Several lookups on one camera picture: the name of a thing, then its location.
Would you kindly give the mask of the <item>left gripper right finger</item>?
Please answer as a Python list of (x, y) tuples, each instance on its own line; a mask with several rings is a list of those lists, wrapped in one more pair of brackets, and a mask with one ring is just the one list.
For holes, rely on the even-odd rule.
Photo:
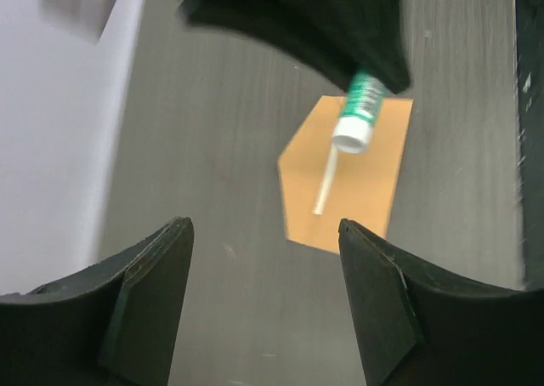
[(542, 384), (542, 290), (455, 274), (350, 219), (338, 233), (368, 384)]

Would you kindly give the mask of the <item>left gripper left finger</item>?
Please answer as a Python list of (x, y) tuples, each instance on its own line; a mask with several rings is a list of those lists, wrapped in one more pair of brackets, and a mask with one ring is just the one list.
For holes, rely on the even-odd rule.
[(2, 295), (2, 384), (167, 384), (193, 244), (191, 220), (177, 217), (84, 270)]

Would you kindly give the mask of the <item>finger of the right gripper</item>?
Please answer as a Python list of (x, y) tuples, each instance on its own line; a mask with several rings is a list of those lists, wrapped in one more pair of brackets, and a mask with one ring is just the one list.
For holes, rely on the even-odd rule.
[(180, 12), (190, 26), (267, 43), (342, 91), (359, 71), (394, 94), (411, 85), (401, 0), (181, 0)]

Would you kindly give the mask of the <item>green white glue stick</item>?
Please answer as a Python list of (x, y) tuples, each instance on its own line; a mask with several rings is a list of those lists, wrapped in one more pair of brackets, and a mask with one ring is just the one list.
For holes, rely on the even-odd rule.
[(364, 71), (355, 74), (331, 137), (338, 150), (348, 154), (366, 150), (386, 91), (374, 76)]

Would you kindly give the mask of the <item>orange paper envelope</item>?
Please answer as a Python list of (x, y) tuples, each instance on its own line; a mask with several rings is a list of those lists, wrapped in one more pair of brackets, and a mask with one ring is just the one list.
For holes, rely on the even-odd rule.
[(413, 104), (411, 99), (383, 101), (369, 147), (359, 155), (339, 154), (325, 206), (316, 214), (343, 103), (339, 96), (321, 96), (278, 159), (286, 238), (331, 253), (338, 251), (341, 219), (386, 236)]

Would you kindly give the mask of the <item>beige letter paper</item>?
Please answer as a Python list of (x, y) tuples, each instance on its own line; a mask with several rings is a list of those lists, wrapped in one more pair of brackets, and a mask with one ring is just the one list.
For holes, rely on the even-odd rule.
[(337, 169), (337, 159), (338, 159), (338, 149), (335, 145), (331, 145), (329, 156), (326, 162), (325, 171), (323, 173), (323, 178), (320, 183), (319, 193), (314, 204), (314, 209), (313, 209), (314, 215), (321, 215), (323, 213), (324, 207), (326, 205), (326, 200), (329, 196), (332, 183), (335, 177), (335, 172)]

